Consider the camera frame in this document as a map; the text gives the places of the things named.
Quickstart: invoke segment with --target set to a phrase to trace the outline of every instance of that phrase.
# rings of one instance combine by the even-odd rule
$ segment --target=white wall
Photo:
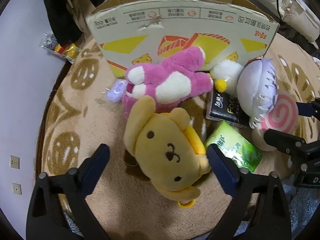
[[[0,207],[25,239],[45,104],[64,60],[38,47],[50,31],[43,0],[10,0],[0,16]],[[20,169],[9,167],[10,155]],[[22,195],[12,193],[21,184]]]

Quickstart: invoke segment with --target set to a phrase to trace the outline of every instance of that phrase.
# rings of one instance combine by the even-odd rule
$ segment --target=yellow ring
[[[191,200],[191,201],[189,201],[188,203],[185,203],[185,204],[181,203],[180,201],[177,201],[179,207],[182,207],[182,208],[190,208],[195,204],[195,202],[196,202],[195,199]]]

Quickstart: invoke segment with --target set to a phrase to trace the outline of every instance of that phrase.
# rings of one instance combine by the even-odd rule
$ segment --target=pink swirl
[[[262,119],[261,128],[263,130],[274,129],[292,133],[296,126],[298,115],[296,102],[286,94],[279,94],[274,109]]]

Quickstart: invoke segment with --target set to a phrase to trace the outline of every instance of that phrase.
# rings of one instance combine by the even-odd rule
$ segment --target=electrical outlet
[[[10,167],[14,169],[20,168],[20,158],[10,155]]]
[[[16,194],[16,195],[21,195],[21,185],[20,184],[17,184],[17,183],[12,183],[12,190],[13,190],[13,193]]]

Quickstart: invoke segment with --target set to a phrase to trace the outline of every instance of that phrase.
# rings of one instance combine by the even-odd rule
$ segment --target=green tissue pack
[[[231,158],[238,168],[245,167],[250,172],[259,165],[262,154],[227,122],[222,121],[205,143],[206,148],[215,143],[221,152]]]

